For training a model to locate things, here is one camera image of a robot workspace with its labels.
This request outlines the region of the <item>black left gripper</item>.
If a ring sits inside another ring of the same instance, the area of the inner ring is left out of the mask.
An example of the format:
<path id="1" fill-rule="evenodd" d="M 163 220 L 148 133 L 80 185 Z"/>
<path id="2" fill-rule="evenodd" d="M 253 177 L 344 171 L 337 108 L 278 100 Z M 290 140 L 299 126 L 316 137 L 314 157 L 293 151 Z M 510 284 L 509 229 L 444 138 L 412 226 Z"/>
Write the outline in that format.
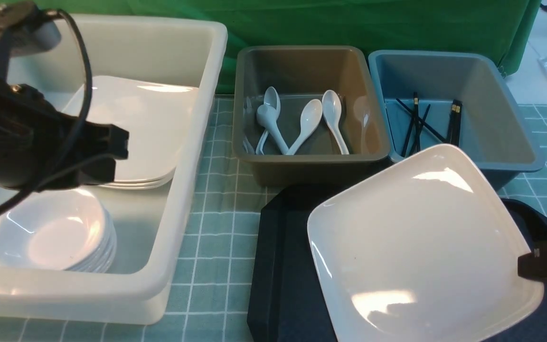
<path id="1" fill-rule="evenodd" d="M 54 158 L 78 115 L 56 110 L 36 89 L 0 93 L 0 188 L 20 190 Z M 85 121 L 61 162 L 38 190 L 67 190 L 110 183 L 116 162 L 129 156 L 127 130 Z"/>

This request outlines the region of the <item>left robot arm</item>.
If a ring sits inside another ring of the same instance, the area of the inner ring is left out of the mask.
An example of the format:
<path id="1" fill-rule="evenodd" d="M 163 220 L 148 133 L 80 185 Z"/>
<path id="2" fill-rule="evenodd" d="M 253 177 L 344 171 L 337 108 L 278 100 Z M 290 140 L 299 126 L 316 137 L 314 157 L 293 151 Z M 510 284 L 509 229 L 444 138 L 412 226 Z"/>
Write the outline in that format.
<path id="1" fill-rule="evenodd" d="M 58 111 L 27 84 L 9 84 L 11 59 L 48 52 L 61 41 L 54 24 L 67 20 L 80 50 L 85 86 L 80 113 Z M 0 187 L 21 190 L 55 159 L 67 137 L 72 144 L 37 191 L 73 189 L 114 180 L 116 162 L 128 158 L 129 133 L 115 125 L 89 123 L 91 70 L 85 44 L 73 19 L 61 9 L 39 9 L 31 0 L 0 5 Z"/>

